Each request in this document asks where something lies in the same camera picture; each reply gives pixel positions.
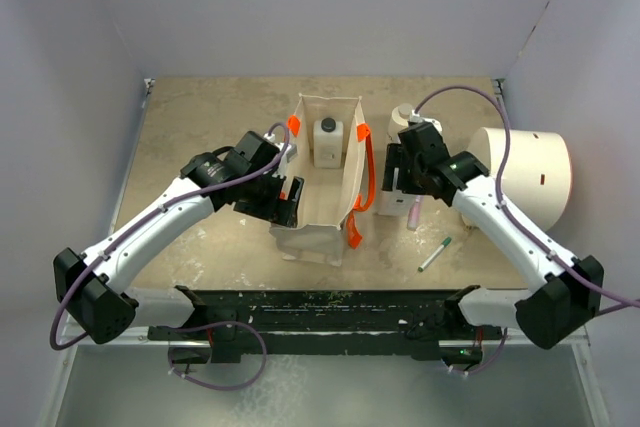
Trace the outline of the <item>canvas tote bag orange handles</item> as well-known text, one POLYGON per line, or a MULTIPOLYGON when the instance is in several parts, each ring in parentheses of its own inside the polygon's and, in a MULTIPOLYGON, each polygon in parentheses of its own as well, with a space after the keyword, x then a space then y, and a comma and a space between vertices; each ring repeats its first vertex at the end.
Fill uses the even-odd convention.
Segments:
POLYGON ((297 157, 288 175, 304 179, 298 207, 298 225, 273 225, 270 234, 287 260, 342 264, 346 248, 362 240, 355 215, 369 210, 375 199, 376 172, 372 130, 359 97, 299 96, 287 121, 297 157), (339 169, 314 166, 313 127, 316 120, 333 117, 344 125, 339 169))

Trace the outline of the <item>large white lid jar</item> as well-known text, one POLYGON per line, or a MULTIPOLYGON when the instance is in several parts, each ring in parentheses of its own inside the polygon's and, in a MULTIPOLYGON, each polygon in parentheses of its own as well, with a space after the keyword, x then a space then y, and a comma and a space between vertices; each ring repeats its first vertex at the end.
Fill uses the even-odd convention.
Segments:
POLYGON ((413 106, 409 103, 402 103, 392 110, 387 126, 387 137, 390 143, 399 142, 398 133, 409 126, 412 111, 413 106))

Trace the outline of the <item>white bottle black cap front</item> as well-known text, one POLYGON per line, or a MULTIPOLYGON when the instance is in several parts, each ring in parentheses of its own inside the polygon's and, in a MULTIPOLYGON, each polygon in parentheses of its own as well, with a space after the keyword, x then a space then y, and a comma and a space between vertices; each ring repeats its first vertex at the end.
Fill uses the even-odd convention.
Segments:
POLYGON ((377 214, 382 216, 407 216, 415 202, 415 195, 406 194, 397 187, 399 169, 386 169, 377 200, 377 214))

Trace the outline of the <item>white bottle black cap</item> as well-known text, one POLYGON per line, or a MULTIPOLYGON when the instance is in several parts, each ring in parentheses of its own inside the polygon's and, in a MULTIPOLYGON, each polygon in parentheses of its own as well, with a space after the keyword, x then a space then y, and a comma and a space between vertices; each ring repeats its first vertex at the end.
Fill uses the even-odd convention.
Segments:
POLYGON ((397 187, 399 169, 386 169, 377 200, 377 214, 382 216, 407 216, 415 202, 415 195, 406 194, 397 187))
POLYGON ((344 125, 333 117, 316 120, 313 127, 314 166, 339 169, 342 161, 344 125))

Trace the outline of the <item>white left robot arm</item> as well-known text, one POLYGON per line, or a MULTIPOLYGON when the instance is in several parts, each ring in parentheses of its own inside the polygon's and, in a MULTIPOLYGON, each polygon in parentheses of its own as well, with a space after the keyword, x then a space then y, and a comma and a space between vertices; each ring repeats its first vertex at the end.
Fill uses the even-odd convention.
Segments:
POLYGON ((304 181, 286 176, 297 147, 273 133, 247 132, 234 146, 194 156, 148 207, 103 241, 53 260, 59 311, 86 336, 108 343, 134 326, 172 328, 184 339, 202 334, 203 303, 183 287, 134 289, 138 274, 189 228, 225 206, 282 227, 297 224, 304 181))

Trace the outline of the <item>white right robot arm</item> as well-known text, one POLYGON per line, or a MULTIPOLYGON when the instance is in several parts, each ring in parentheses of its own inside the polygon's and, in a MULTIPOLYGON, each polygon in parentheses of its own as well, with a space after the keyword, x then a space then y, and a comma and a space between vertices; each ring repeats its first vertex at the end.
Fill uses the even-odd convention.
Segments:
POLYGON ((599 311, 604 268, 546 235, 473 154, 449 153, 436 126, 412 122, 387 147, 385 170, 404 194, 443 201, 478 227, 526 282, 523 290, 470 286, 448 300, 446 330, 467 338, 479 326, 520 330, 550 349, 599 311))

